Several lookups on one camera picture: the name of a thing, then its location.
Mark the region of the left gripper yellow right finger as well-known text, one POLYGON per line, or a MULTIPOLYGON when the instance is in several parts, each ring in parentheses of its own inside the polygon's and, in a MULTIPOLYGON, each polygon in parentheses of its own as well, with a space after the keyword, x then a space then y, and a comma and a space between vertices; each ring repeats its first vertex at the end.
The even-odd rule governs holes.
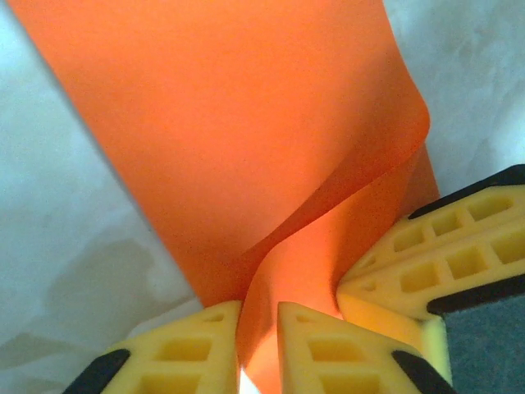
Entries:
POLYGON ((413 347, 294 302, 281 302, 284 393, 452 393, 413 347))

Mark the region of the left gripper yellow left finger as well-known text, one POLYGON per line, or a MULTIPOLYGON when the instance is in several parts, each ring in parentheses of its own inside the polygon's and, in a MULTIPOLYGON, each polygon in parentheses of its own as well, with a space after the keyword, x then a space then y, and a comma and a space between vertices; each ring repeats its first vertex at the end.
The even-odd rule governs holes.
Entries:
POLYGON ((231 300, 118 342, 65 393, 237 393, 235 334, 242 302, 231 300))

